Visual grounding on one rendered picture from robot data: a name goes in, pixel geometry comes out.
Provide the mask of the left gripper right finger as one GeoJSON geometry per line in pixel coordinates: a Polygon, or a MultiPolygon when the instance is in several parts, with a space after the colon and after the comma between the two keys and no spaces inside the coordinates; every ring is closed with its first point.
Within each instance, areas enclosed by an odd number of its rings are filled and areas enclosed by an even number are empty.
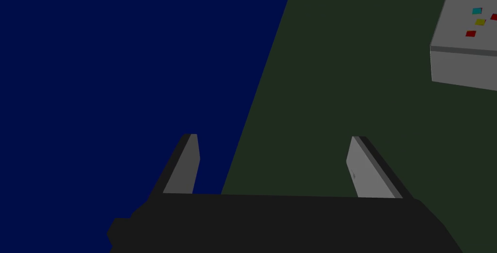
{"type": "Polygon", "coordinates": [[[360,198],[412,199],[412,194],[366,136],[353,136],[346,158],[360,198]]]}

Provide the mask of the grey fridge with coloured magnets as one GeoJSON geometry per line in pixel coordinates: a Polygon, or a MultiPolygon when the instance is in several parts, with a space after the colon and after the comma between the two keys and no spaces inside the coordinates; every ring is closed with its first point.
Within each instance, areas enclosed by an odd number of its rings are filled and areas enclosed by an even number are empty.
{"type": "Polygon", "coordinates": [[[497,91],[497,0],[445,0],[430,62],[434,82],[497,91]]]}

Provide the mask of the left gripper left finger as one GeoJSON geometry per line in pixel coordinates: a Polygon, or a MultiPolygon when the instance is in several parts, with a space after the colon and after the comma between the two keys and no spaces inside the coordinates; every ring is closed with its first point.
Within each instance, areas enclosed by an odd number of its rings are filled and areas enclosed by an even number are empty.
{"type": "Polygon", "coordinates": [[[163,193],[192,194],[200,163],[197,134],[184,134],[160,174],[149,198],[163,193]]]}

